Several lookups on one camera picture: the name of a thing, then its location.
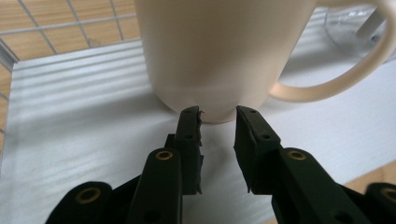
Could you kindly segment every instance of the mug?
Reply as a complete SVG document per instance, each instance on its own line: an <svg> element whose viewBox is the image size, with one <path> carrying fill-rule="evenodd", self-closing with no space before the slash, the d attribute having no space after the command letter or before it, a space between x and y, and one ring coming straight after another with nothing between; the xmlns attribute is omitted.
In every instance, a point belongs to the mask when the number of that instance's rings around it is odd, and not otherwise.
<svg viewBox="0 0 396 224"><path fill-rule="evenodd" d="M312 102L372 73L396 48L394 0L134 0L148 79L180 112L198 105L203 122L235 119L235 107L258 108L271 95ZM340 77L297 88L277 82L316 7L371 3L388 20L373 51Z"/></svg>

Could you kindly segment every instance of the transparent glass base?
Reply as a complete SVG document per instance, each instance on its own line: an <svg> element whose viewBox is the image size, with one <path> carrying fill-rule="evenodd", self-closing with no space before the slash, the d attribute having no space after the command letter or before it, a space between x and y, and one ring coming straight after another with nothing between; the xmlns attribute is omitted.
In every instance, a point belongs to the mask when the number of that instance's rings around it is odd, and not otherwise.
<svg viewBox="0 0 396 224"><path fill-rule="evenodd" d="M363 58L381 38L386 21L371 6L329 9L325 30L330 40L345 54ZM396 58L395 52L388 61Z"/></svg>

